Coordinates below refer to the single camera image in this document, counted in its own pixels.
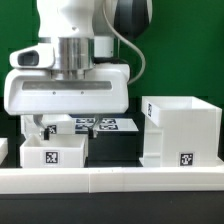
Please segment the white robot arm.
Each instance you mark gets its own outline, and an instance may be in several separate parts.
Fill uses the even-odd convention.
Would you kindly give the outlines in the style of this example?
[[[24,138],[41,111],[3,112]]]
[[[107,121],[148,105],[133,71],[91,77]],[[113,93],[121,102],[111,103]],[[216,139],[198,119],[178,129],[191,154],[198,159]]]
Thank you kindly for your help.
[[[31,115],[44,140],[43,116],[118,114],[129,107],[128,86],[138,80],[114,56],[114,41],[131,43],[152,20],[152,0],[36,0],[38,44],[10,54],[4,108]]]

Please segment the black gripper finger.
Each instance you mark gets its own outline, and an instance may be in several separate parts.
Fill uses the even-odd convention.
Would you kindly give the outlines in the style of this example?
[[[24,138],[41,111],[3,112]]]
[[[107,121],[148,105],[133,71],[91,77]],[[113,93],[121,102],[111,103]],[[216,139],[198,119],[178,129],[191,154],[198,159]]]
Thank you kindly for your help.
[[[97,128],[102,123],[103,116],[102,115],[96,115],[94,123],[88,127],[88,137],[89,138],[96,138],[98,135]]]
[[[49,129],[44,126],[42,123],[42,115],[34,115],[33,121],[35,125],[40,129],[40,137],[42,140],[48,140],[49,139]]]

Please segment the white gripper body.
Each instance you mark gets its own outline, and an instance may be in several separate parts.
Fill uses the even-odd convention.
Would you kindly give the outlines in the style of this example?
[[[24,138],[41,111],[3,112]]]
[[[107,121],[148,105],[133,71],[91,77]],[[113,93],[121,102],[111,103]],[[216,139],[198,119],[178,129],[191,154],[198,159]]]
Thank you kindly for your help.
[[[13,69],[5,80],[10,115],[112,114],[129,107],[127,64],[97,64],[78,80],[53,80],[48,70]]]

